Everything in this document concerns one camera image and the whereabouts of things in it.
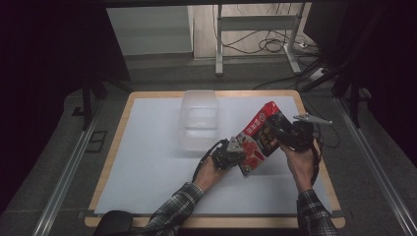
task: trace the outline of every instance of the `metal stand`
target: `metal stand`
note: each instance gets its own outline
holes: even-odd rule
[[[304,6],[305,3],[302,3],[300,10],[296,15],[221,17],[222,5],[218,5],[215,74],[217,76],[223,74],[223,44],[221,41],[221,33],[223,31],[239,30],[291,30],[290,39],[288,43],[284,44],[284,50],[293,72],[295,74],[301,73],[301,69],[294,57],[292,48],[303,16]]]

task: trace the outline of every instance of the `shirt cuff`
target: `shirt cuff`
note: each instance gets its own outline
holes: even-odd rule
[[[186,182],[175,194],[184,195],[187,199],[196,204],[203,197],[204,192],[199,186]]]
[[[319,210],[326,210],[314,190],[307,190],[298,195],[297,204],[301,215],[316,213]]]

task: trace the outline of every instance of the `red snack bag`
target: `red snack bag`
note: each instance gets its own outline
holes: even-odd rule
[[[273,129],[276,125],[289,123],[278,106],[270,101],[257,113],[248,126],[236,136],[246,158],[239,163],[244,176],[248,176],[277,148],[279,142]]]

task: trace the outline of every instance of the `metal rail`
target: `metal rail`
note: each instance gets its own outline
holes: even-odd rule
[[[417,227],[410,211],[408,210],[399,193],[396,191],[396,189],[389,181],[386,172],[384,171],[383,167],[381,166],[380,162],[378,161],[377,157],[372,151],[372,148],[368,144],[366,138],[362,134],[362,131],[356,128],[355,124],[350,119],[349,108],[347,107],[345,102],[342,101],[340,98],[336,98],[335,100],[337,105],[341,109],[341,113],[343,114],[343,118],[346,124],[348,125],[349,131],[351,132],[354,140],[356,141],[357,145],[359,146],[363,155],[365,156],[368,166],[374,174],[377,183],[380,185],[381,191],[385,195],[387,202],[391,207],[402,229],[404,230],[405,235],[417,235]]]
[[[94,129],[98,114],[101,111],[102,103],[102,100],[98,100],[97,104],[94,106],[91,122],[82,132],[80,139],[77,142],[77,145],[68,163],[66,164],[54,191],[52,192],[51,197],[49,198],[48,203],[43,210],[42,216],[40,217],[32,236],[46,236],[49,234],[53,222],[55,221],[56,215],[58,214],[59,208],[61,207],[65,195],[67,194],[67,191],[71,185],[74,174],[76,173],[80,161],[83,157],[83,153],[86,150],[87,144],[89,142],[89,137],[91,136],[91,133]]]

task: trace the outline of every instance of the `white board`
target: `white board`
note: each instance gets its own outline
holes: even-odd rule
[[[230,139],[274,101],[291,122],[298,114],[291,96],[218,97],[219,134]],[[178,136],[181,98],[137,98],[96,214],[113,209],[154,213],[185,182],[191,182],[203,152],[182,150]],[[319,175],[314,186],[331,213]],[[248,178],[234,167],[196,205],[193,214],[296,214],[298,196],[284,153],[276,150]]]

